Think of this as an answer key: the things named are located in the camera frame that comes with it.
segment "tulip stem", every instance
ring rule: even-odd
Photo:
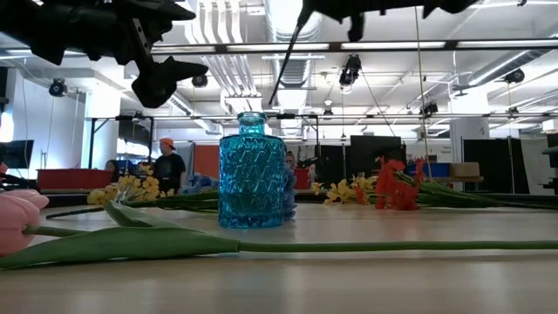
[[[37,236],[56,236],[56,237],[67,237],[67,236],[77,236],[86,233],[87,231],[82,230],[72,230],[45,226],[33,226],[27,225],[24,229],[24,234],[26,235],[37,235]]]
[[[558,241],[469,241],[469,242],[362,242],[362,243],[293,243],[264,244],[241,242],[240,251],[296,252],[372,252],[397,250],[462,250],[462,249],[558,249]]]

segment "person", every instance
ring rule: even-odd
[[[119,170],[119,164],[116,160],[107,161],[105,164],[105,170],[112,172],[111,183],[115,183],[119,181],[120,170]]]
[[[160,140],[160,153],[153,168],[153,176],[159,180],[159,190],[168,192],[171,189],[179,193],[186,182],[186,165],[178,154],[174,153],[174,141],[171,139]]]
[[[285,155],[285,162],[287,163],[290,169],[295,168],[296,162],[295,162],[295,155],[293,154],[293,152],[291,151],[287,152],[287,154]]]

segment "tulip leaf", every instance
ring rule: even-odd
[[[180,228],[116,227],[30,246],[0,258],[0,270],[43,263],[95,263],[238,252],[239,242]]]
[[[182,228],[179,224],[170,222],[153,215],[140,212],[138,209],[127,207],[115,201],[105,205],[106,213],[121,227],[168,227]]]

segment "cardboard box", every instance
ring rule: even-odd
[[[480,168],[478,162],[462,162],[450,165],[450,176],[452,178],[460,177],[479,177]]]

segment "red flower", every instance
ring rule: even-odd
[[[418,209],[417,195],[419,193],[418,182],[422,180],[424,174],[422,173],[422,162],[419,162],[420,170],[417,171],[415,176],[415,186],[397,181],[394,172],[402,171],[405,169],[405,164],[397,160],[389,160],[386,164],[384,158],[380,157],[382,168],[378,176],[376,185],[376,193],[378,194],[378,201],[375,208],[382,209],[387,205],[389,208],[398,210],[416,210]]]
[[[357,195],[357,203],[364,205],[364,191],[360,187],[355,187],[355,194]]]

